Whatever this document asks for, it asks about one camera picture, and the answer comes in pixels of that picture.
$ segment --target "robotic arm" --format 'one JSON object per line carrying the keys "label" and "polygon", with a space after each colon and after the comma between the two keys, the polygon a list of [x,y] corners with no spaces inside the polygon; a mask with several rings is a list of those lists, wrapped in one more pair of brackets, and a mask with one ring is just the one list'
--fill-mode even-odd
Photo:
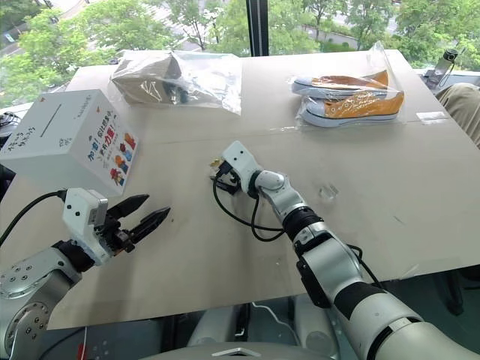
{"label": "robotic arm", "polygon": [[356,255],[308,207],[288,176],[264,170],[239,141],[222,158],[217,177],[229,173],[246,194],[270,202],[293,243],[312,302],[334,310],[360,359],[480,359],[392,294],[365,282]]}
{"label": "robotic arm", "polygon": [[66,191],[62,218],[71,240],[59,241],[0,274],[0,358],[35,360],[53,308],[82,273],[123,250],[131,252],[162,223],[168,207],[152,212],[132,230],[120,229],[119,219],[148,197],[132,196],[108,209],[108,200],[96,191]]}

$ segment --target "shoe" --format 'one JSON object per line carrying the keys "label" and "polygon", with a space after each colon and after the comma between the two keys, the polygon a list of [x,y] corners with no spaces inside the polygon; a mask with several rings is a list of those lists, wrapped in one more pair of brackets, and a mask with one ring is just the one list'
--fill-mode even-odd
{"label": "shoe", "polygon": [[386,96],[388,84],[387,70],[361,78],[336,75],[318,78],[299,77],[292,84],[292,92],[312,98],[340,100],[358,91],[370,90],[377,97],[381,97]]}
{"label": "shoe", "polygon": [[371,91],[359,91],[342,101],[311,101],[304,107],[301,117],[312,125],[324,128],[359,122],[384,122],[397,117],[403,102],[403,91],[389,99],[378,98]]}

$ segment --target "table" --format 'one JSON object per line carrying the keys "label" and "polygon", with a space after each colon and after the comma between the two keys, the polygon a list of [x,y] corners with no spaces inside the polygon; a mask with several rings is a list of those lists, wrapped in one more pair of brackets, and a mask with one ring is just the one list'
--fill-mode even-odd
{"label": "table", "polygon": [[[445,110],[398,51],[389,50],[388,57],[406,92],[403,123],[296,127],[300,100],[290,93],[288,79],[319,64],[331,74],[361,70],[364,57],[344,52],[245,58],[241,117],[218,109],[130,108],[108,85],[115,67],[79,69],[67,90],[109,92],[140,135],[123,197],[151,197],[124,226],[162,206],[172,211],[133,253],[89,270],[58,304],[49,327],[138,320],[305,291],[286,236],[257,241],[215,204],[209,163],[233,140],[241,140],[265,168],[289,174],[331,229],[364,249],[380,280],[478,263],[480,151],[447,115],[433,123],[419,119],[417,113]],[[338,190],[332,201],[320,196],[326,185]],[[17,176],[0,205],[0,228],[42,193]],[[249,218],[252,199],[226,193],[221,198]],[[0,250],[1,267],[67,239],[61,211],[57,199],[33,208]],[[266,203],[258,223],[278,225]]]}

